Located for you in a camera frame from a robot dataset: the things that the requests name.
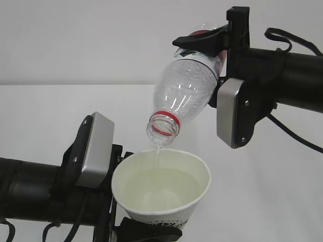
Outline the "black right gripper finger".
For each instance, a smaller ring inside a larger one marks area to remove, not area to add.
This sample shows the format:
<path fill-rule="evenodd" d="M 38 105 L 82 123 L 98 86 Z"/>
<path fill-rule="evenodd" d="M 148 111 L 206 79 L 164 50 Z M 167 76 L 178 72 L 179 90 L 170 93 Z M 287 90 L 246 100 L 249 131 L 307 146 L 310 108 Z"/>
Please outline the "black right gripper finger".
<path fill-rule="evenodd" d="M 217 56 L 223 50 L 229 49 L 229 33 L 229 25 L 226 24 L 203 33 L 178 37 L 173 40 L 172 45 L 208 56 Z"/>

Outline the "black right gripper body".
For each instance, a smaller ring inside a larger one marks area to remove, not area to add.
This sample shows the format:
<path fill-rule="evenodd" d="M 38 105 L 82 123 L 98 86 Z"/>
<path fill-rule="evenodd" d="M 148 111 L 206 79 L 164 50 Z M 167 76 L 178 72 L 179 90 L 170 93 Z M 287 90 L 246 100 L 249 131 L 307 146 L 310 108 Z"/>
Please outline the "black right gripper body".
<path fill-rule="evenodd" d="M 220 78 L 223 82 L 229 78 L 259 78 L 266 84 L 283 71 L 287 53 L 250 47 L 249 12 L 249 7 L 231 7 L 227 10 L 228 24 L 216 33 L 213 53 L 227 51 L 226 75 Z"/>

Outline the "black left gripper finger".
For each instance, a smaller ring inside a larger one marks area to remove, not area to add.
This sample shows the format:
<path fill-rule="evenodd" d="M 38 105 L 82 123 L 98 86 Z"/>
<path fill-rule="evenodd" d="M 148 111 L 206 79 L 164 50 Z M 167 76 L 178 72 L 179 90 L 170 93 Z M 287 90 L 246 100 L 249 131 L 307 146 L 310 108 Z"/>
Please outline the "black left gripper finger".
<path fill-rule="evenodd" d="M 175 227 L 153 225 L 124 217 L 119 226 L 114 227 L 115 241 L 177 241 L 182 231 Z"/>

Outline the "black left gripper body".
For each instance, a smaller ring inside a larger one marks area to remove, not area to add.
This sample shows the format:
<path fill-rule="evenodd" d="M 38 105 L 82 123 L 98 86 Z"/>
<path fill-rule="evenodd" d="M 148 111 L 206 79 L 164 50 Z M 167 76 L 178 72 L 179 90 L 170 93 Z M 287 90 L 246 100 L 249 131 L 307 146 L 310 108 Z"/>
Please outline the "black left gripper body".
<path fill-rule="evenodd" d="M 123 147 L 112 145 L 108 156 L 107 173 L 98 185 L 90 187 L 77 181 L 85 148 L 72 144 L 63 155 L 62 165 L 51 190 L 51 215 L 56 224 L 69 223 L 72 228 L 66 241 L 72 241 L 80 225 L 93 226 L 93 241 L 109 241 L 116 216 L 111 182 L 112 175 L 122 159 Z"/>

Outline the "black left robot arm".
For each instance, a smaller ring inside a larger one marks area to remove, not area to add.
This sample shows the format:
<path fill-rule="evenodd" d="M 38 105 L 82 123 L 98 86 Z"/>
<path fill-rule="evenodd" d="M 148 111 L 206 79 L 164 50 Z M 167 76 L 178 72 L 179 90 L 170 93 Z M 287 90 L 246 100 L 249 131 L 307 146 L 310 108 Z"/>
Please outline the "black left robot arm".
<path fill-rule="evenodd" d="M 123 218 L 115 224 L 117 203 L 111 178 L 120 162 L 130 155 L 121 145 L 113 145 L 109 171 L 98 188 L 72 185 L 56 189 L 62 166 L 13 159 L 1 159 L 1 224 L 9 227 L 8 241 L 15 236 L 11 219 L 43 221 L 50 228 L 71 224 L 66 241 L 72 241 L 79 226 L 94 228 L 93 241 L 177 241 L 182 232 L 171 225 L 146 224 Z"/>

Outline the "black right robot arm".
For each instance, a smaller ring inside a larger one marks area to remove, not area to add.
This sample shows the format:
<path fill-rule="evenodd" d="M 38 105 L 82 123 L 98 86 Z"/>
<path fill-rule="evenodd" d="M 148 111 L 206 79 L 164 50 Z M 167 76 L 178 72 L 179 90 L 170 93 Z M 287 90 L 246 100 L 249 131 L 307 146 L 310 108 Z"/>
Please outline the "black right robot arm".
<path fill-rule="evenodd" d="M 224 81 L 255 81 L 255 92 L 267 100 L 322 112 L 322 52 L 313 43 L 276 28 L 268 28 L 266 37 L 287 43 L 286 50 L 252 48 L 249 13 L 249 7 L 231 7 L 226 13 L 226 25 L 178 37 L 172 44 L 212 57 L 225 50 Z"/>

